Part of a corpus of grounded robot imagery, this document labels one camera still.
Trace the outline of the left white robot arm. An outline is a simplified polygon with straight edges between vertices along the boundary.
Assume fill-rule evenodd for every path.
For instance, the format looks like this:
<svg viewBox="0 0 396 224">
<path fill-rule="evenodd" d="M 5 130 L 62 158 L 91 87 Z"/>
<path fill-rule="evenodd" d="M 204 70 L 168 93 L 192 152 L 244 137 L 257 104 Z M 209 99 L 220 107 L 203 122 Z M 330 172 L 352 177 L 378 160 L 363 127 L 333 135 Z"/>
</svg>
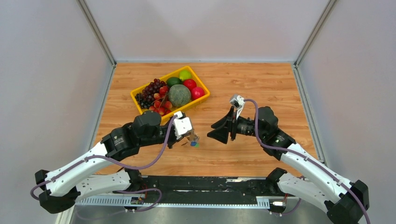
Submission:
<svg viewBox="0 0 396 224">
<path fill-rule="evenodd" d="M 30 195 L 51 214 L 63 212 L 90 196 L 117 191 L 142 193 L 143 181 L 140 171 L 153 166 L 153 160 L 145 166 L 130 166 L 123 160 L 137 155 L 142 147 L 162 145 L 166 148 L 186 138 L 196 146 L 196 135 L 191 119 L 184 112 L 176 112 L 165 124 L 160 114 L 147 111 L 135 119 L 113 129 L 94 147 L 72 162 L 53 171 L 39 170 L 35 173 L 35 188 Z"/>
</svg>

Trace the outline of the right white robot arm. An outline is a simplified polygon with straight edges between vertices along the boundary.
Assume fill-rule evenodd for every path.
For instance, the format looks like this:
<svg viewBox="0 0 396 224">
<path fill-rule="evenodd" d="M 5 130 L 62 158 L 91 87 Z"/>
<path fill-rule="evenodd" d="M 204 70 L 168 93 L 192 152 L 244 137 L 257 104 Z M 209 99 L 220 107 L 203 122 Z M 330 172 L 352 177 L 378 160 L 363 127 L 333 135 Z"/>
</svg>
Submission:
<svg viewBox="0 0 396 224">
<path fill-rule="evenodd" d="M 303 181 L 276 168 L 267 176 L 269 193 L 297 196 L 325 212 L 334 224 L 357 224 L 362 217 L 370 223 L 368 186 L 364 182 L 352 182 L 311 156 L 278 127 L 278 118 L 270 107 L 257 108 L 254 119 L 236 115 L 231 108 L 226 116 L 212 124 L 207 136 L 224 144 L 235 140 L 237 134 L 255 136 L 268 155 L 307 178 Z"/>
</svg>

